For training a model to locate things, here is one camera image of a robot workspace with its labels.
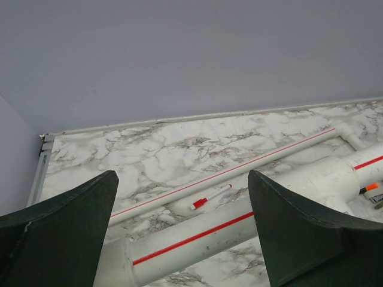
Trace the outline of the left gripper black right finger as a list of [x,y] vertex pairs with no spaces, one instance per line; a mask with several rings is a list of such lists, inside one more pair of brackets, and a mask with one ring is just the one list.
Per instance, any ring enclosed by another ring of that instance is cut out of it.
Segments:
[[382,286],[382,224],[298,195],[257,171],[248,190],[271,286]]

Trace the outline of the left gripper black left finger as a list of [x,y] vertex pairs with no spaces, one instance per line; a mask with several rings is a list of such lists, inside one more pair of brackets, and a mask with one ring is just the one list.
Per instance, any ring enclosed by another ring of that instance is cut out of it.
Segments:
[[1,216],[1,286],[92,286],[118,183],[107,170]]

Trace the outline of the white PVC pipe frame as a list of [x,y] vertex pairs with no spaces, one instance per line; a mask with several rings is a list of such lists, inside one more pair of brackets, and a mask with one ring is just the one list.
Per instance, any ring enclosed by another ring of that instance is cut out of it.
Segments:
[[[346,125],[336,127],[355,152],[326,157],[275,177],[280,187],[326,210],[351,214],[348,202],[382,179],[382,144],[365,147]],[[249,197],[147,237],[103,247],[95,286],[145,286],[257,235]]]

